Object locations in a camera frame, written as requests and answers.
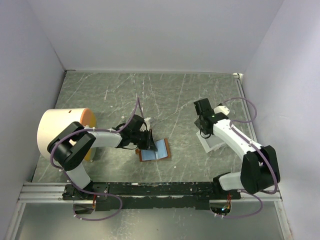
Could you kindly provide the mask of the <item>brown leather card holder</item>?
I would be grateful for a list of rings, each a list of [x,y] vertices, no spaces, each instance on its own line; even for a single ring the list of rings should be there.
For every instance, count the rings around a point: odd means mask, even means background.
[[[155,142],[157,151],[136,149],[135,154],[138,155],[140,162],[159,161],[171,158],[170,146],[167,138]]]

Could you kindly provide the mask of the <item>white card tray box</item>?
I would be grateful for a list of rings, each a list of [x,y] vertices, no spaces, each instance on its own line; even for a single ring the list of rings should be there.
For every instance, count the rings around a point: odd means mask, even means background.
[[[219,137],[211,135],[210,137],[202,137],[200,131],[196,133],[204,151],[209,153],[211,151],[217,151],[220,147],[223,147],[226,143],[222,141]]]

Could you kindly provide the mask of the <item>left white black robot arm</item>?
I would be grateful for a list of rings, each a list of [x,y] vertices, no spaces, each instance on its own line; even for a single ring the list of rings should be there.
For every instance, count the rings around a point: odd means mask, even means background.
[[[136,114],[127,123],[109,129],[89,128],[74,121],[48,144],[47,151],[50,161],[58,162],[57,168],[75,185],[76,195],[86,200],[94,192],[93,181],[82,164],[89,150],[100,147],[124,149],[130,144],[139,150],[158,150],[152,130],[145,119]]]

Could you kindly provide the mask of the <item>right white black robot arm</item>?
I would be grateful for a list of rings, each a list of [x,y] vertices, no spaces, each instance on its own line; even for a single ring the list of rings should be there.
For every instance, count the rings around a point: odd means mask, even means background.
[[[223,199],[231,190],[245,191],[251,195],[258,192],[275,194],[281,180],[277,154],[270,146],[263,146],[241,132],[235,121],[228,117],[230,110],[223,104],[211,107],[207,98],[194,103],[198,116],[194,122],[197,137],[206,153],[229,146],[241,159],[241,170],[216,176],[212,193]]]

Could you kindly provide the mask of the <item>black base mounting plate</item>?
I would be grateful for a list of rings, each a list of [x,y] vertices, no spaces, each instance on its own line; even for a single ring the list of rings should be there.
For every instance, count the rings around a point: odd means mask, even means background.
[[[93,182],[86,193],[67,184],[62,193],[64,201],[87,201],[96,211],[122,209],[194,208],[210,210],[211,203],[228,199],[239,200],[237,190],[223,190],[216,182]]]

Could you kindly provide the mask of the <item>white orange cylinder drum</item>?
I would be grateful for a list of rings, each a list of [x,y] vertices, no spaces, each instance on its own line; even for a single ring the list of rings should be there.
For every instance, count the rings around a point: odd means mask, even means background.
[[[49,109],[43,115],[37,129],[37,146],[41,155],[50,159],[48,144],[72,122],[85,127],[96,127],[97,119],[89,108]]]

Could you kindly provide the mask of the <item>aluminium right side rail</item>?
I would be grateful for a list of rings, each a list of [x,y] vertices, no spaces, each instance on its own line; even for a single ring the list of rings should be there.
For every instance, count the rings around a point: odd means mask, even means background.
[[[269,173],[271,174],[272,178],[275,179],[274,178],[274,171],[273,171],[270,163],[267,161],[267,158],[262,155],[262,152],[261,152],[262,148],[260,147],[260,149],[258,149],[257,137],[256,137],[255,131],[253,129],[253,120],[256,119],[258,112],[257,112],[257,108],[253,104],[253,102],[250,101],[249,99],[245,98],[245,94],[244,94],[242,83],[241,83],[243,74],[242,73],[233,73],[232,75],[233,75],[233,77],[234,77],[234,79],[235,79],[235,81],[237,83],[238,89],[239,89],[240,96],[237,99],[241,100],[241,104],[243,106],[243,110],[244,110],[244,113],[245,113],[245,120],[236,119],[236,120],[233,120],[232,122],[247,124],[249,126],[251,138],[249,138],[248,140],[245,140],[245,141],[247,142],[247,145],[250,148],[255,149],[258,152],[258,154],[262,158],[262,162],[264,163],[265,166],[267,166],[267,168],[269,170]],[[250,116],[248,105],[250,105],[254,110],[253,117]]]

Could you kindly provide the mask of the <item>aluminium rail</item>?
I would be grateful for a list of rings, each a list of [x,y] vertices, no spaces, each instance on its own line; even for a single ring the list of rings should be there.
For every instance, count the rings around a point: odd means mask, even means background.
[[[263,201],[280,201],[281,194],[277,191],[269,195],[263,192],[253,196],[240,190],[218,190],[212,182],[97,182],[93,185],[93,194],[101,193],[105,198],[113,194],[128,198],[182,198],[195,197],[196,200],[222,202],[231,195],[233,201],[254,201],[259,197]],[[23,185],[18,201],[21,203],[65,203],[88,202],[93,199],[92,193],[85,193],[71,183],[65,182],[27,182]]]
[[[232,75],[233,75],[233,77],[234,77],[234,79],[235,79],[235,81],[237,83],[238,89],[239,89],[240,96],[237,99],[241,100],[241,104],[243,106],[243,110],[244,110],[244,113],[245,113],[245,120],[236,119],[236,120],[233,120],[232,122],[247,124],[249,126],[251,138],[249,138],[248,140],[245,140],[245,141],[247,142],[247,145],[250,148],[255,149],[258,152],[258,154],[262,158],[262,162],[264,163],[265,166],[267,166],[267,168],[269,170],[269,173],[271,174],[272,178],[275,179],[274,178],[274,171],[273,171],[270,163],[267,161],[267,158],[262,155],[262,152],[261,152],[262,148],[260,147],[260,149],[258,149],[257,137],[256,137],[255,131],[253,129],[253,120],[256,119],[258,112],[257,112],[257,108],[253,104],[253,102],[250,101],[249,99],[245,98],[245,94],[244,94],[242,83],[241,83],[243,74],[242,73],[233,73]],[[254,110],[253,117],[250,116],[248,105],[250,105]]]

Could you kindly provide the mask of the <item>aluminium front rail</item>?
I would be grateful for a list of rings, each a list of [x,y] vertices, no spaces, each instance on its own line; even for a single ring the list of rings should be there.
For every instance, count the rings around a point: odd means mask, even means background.
[[[269,195],[263,192],[253,196],[240,190],[218,190],[212,182],[97,182],[93,185],[93,194],[101,193],[105,198],[113,194],[128,198],[182,198],[195,197],[196,200],[222,202],[231,195],[233,201],[254,201],[259,197],[263,201],[280,201],[281,194],[277,191]],[[71,183],[65,182],[27,182],[23,185],[18,201],[21,203],[65,203],[88,202],[93,199],[92,193],[85,193]]]

